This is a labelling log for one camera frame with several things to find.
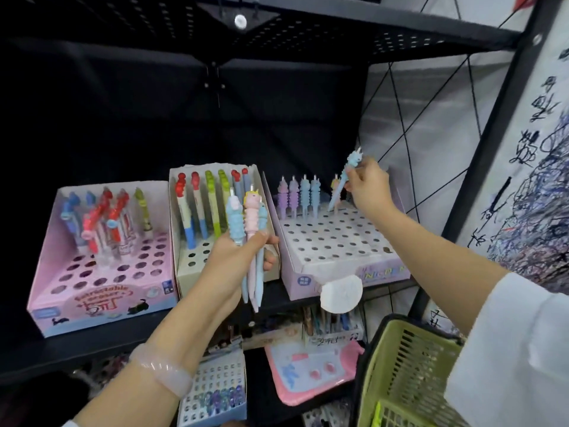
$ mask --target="forearm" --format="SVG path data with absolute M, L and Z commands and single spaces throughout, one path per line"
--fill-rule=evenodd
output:
M 467 334 L 507 270 L 424 229 L 395 209 L 371 218 L 420 286 Z
M 154 330 L 147 344 L 192 376 L 218 326 L 216 306 L 196 285 Z M 75 417 L 80 427 L 168 426 L 179 399 L 152 372 L 129 363 Z

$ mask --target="person's right hand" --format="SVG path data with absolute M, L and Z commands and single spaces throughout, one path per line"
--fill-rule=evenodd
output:
M 362 159 L 357 168 L 346 169 L 349 181 L 345 189 L 352 193 L 356 207 L 370 219 L 376 219 L 384 211 L 397 208 L 391 199 L 389 175 L 370 156 Z

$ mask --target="person's left hand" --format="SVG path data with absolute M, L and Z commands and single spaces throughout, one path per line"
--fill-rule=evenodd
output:
M 207 291 L 214 297 L 218 307 L 216 322 L 223 321 L 239 303 L 241 281 L 249 270 L 249 265 L 260 248 L 265 244 L 276 244 L 279 238 L 258 231 L 243 246 L 237 246 L 229 238 L 229 232 L 220 236 L 213 245 L 208 262 L 196 285 L 207 286 Z M 265 250 L 263 270 L 269 271 L 276 263 L 276 257 Z

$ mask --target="beige display box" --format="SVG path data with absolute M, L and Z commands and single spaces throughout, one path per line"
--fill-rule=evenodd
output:
M 223 203 L 223 195 L 221 193 L 221 183 L 218 177 L 218 171 L 223 169 L 225 175 L 228 179 L 232 180 L 231 171 L 237 170 L 241 172 L 242 169 L 247 168 L 249 170 L 249 175 L 251 176 L 255 189 L 259 190 L 259 194 L 263 198 L 263 203 L 267 205 L 267 197 L 263 190 L 263 186 L 260 180 L 259 170 L 256 165 L 246 166 L 243 164 L 230 164 L 230 163 L 210 163 L 203 164 L 199 166 L 186 165 L 180 168 L 170 169 L 170 175 L 168 177 L 168 192 L 170 195 L 170 225 L 172 230 L 172 245 L 174 252 L 174 269 L 176 270 L 176 282 L 178 284 L 178 293 L 180 297 L 184 297 L 188 291 L 193 287 L 200 277 L 202 270 L 207 262 L 208 256 L 210 255 L 211 248 L 215 242 L 215 236 L 213 235 L 213 222 L 211 218 L 210 211 L 210 201 L 208 200 L 208 190 L 205 184 L 205 172 L 211 171 L 216 180 L 216 197 L 217 197 L 217 208 L 219 210 L 221 231 L 225 232 L 227 229 L 227 223 L 225 220 L 225 205 Z M 192 222 L 194 225 L 196 248 L 193 250 L 188 250 L 188 244 L 186 242 L 186 236 L 184 234 L 184 228 L 181 223 L 180 209 L 178 208 L 178 200 L 176 198 L 175 186 L 178 180 L 178 174 L 184 172 L 186 174 L 186 179 L 188 184 L 186 185 L 187 197 L 189 207 L 192 211 Z M 194 191 L 190 180 L 192 179 L 192 172 L 197 172 L 200 175 L 200 193 L 202 195 L 202 203 L 205 210 L 205 221 L 208 227 L 208 238 L 204 240 L 202 234 L 200 233 L 199 224 L 197 223 L 197 210 L 196 203 L 194 200 Z M 271 216 L 268 216 L 267 220 L 267 230 L 274 235 L 275 231 L 273 228 L 273 222 Z M 277 246 L 266 245 L 265 248 L 277 257 L 277 262 L 271 269 L 271 271 L 265 272 L 265 282 L 270 282 L 271 280 L 279 279 L 281 272 L 281 257 Z

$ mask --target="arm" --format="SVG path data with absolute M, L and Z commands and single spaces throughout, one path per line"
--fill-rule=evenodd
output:
M 366 157 L 347 171 L 357 207 L 387 238 L 417 282 L 467 334 L 498 281 L 508 273 L 495 262 L 436 236 L 400 212 L 389 191 L 389 176 Z
M 147 341 L 160 356 L 196 372 L 213 333 L 241 298 L 241 280 L 257 251 L 278 238 L 258 232 L 243 247 L 224 234 L 190 292 L 154 330 Z M 265 259 L 264 269 L 275 262 Z M 166 427 L 180 400 L 136 362 L 121 373 L 77 416 L 80 427 Z

